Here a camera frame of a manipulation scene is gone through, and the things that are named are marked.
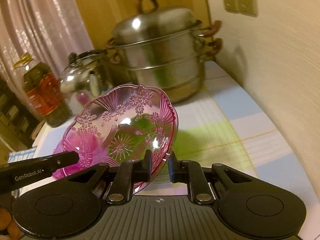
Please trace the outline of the person's left hand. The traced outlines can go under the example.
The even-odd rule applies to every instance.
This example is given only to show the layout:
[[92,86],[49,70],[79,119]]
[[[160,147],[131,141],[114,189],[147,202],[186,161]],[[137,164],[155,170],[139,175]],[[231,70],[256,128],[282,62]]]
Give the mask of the person's left hand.
[[12,219],[10,212],[2,207],[0,209],[0,219],[0,230],[7,231],[7,234],[1,233],[1,239],[17,240],[22,237],[22,234],[17,224]]

